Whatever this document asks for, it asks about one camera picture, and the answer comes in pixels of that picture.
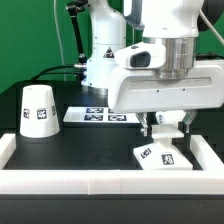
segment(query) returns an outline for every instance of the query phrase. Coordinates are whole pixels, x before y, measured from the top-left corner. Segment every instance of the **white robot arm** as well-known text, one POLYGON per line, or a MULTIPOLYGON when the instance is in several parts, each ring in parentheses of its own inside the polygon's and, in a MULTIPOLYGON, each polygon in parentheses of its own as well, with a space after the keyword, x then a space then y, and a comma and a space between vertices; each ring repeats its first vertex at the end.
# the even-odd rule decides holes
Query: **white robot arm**
POLYGON ((115 54, 118 67, 111 74, 108 94, 114 112, 223 104, 224 61, 195 61, 202 5, 203 0, 124 0, 124 14, 133 27, 143 30, 143 41, 115 54))

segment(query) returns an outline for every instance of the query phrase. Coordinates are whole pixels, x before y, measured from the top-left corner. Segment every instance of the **white cable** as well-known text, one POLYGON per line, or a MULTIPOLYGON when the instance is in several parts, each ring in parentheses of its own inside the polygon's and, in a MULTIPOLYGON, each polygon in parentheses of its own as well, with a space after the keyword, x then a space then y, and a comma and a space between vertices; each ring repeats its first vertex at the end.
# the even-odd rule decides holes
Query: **white cable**
POLYGON ((54 0, 54 22, 55 22, 55 27, 56 27, 56 31, 57 31, 58 43, 59 43, 59 47, 60 47, 62 65, 65 65, 64 49, 63 49, 60 29, 59 29, 59 25, 58 25, 57 0, 54 0))
POLYGON ((218 40, 221 42, 221 44, 224 46, 224 39, 221 37, 221 35, 217 32, 217 30, 212 26, 212 24, 208 21, 202 10, 200 10, 200 16, 203 19, 203 21, 206 23, 206 25, 211 29, 211 31, 214 33, 214 35, 218 38, 218 40))

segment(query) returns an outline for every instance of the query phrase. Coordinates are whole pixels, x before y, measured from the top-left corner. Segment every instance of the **paper cup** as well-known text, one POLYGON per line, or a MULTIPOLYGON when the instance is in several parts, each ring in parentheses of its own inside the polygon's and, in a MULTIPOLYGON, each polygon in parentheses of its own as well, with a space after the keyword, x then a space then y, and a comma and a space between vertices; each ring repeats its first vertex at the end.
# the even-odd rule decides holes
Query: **paper cup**
POLYGON ((52 88, 30 85, 23 88, 20 134, 44 138, 59 132, 58 117, 52 88))

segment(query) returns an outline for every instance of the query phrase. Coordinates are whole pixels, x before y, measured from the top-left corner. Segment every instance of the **black table surface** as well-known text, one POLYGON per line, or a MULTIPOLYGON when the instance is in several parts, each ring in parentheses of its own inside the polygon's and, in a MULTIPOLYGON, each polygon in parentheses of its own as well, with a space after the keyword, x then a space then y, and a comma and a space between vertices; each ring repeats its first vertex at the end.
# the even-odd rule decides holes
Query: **black table surface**
MULTIPOLYGON (((0 94, 0 137, 16 133, 17 143, 5 169, 141 169, 133 148, 152 140, 142 136, 139 125, 64 123, 69 106, 107 107, 107 98, 60 81, 18 82, 0 94), (19 133, 22 89, 31 84, 52 86, 60 125, 55 136, 31 139, 19 133)), ((203 135, 222 160, 223 115, 223 108, 198 111, 190 133, 203 135)), ((189 136, 184 140, 174 144, 200 169, 189 151, 189 136)), ((2 224, 223 223, 223 209, 223 195, 0 195, 2 224)))

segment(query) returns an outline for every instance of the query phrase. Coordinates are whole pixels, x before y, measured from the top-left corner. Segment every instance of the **metal bracket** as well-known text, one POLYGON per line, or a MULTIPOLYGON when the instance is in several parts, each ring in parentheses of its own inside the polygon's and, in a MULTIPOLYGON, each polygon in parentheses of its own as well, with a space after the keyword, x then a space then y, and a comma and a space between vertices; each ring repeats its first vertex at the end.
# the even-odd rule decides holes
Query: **metal bracket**
POLYGON ((197 111, 196 110, 187 110, 185 112, 186 112, 186 115, 183 119, 183 123, 186 125, 186 133, 189 133, 190 125, 191 125, 192 121, 194 120, 194 118, 196 117, 197 111))
POLYGON ((140 123, 142 124, 142 129, 141 132, 143 133, 143 135, 146 136, 150 136, 151 135, 151 131, 149 132, 149 126, 147 124, 147 113, 136 113, 136 116, 138 118, 138 120, 140 121, 140 123))

